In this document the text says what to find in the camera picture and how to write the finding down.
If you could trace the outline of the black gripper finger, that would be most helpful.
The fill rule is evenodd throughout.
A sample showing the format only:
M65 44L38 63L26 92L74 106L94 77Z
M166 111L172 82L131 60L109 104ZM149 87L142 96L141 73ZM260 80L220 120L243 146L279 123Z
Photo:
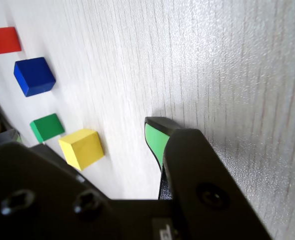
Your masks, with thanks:
M172 200L185 240L268 240L270 235L206 137L174 120L148 116L144 137L158 162L158 197Z
M63 169L0 134L0 240L111 240L97 193Z

